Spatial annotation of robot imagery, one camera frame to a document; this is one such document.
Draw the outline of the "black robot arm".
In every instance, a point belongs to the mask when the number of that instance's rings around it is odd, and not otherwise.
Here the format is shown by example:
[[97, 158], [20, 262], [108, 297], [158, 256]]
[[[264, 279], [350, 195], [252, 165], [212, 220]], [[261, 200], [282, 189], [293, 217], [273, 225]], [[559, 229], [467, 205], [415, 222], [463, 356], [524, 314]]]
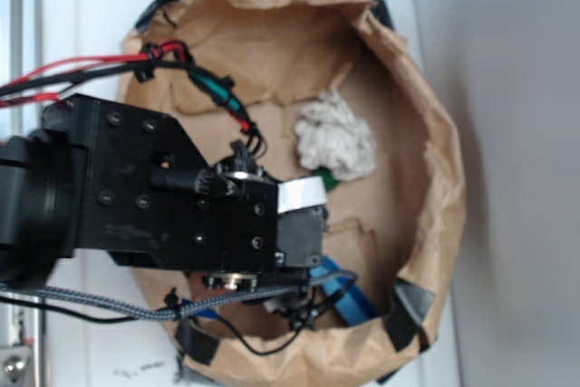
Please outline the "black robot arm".
[[210, 165], [175, 118], [76, 94], [1, 148], [1, 280], [40, 288], [90, 249], [210, 286], [303, 285], [326, 202], [319, 177], [274, 179], [239, 144]]

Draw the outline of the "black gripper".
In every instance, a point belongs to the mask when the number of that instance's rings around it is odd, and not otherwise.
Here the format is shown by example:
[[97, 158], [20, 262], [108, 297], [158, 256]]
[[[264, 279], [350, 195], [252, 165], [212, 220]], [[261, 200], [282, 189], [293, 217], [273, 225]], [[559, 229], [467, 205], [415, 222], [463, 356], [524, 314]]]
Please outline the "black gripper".
[[[210, 286], [304, 285], [323, 260], [319, 178], [283, 184], [207, 164], [167, 114], [81, 94], [43, 111], [61, 255], [107, 252], [120, 266], [196, 271]], [[284, 189], [305, 189], [299, 203]]]

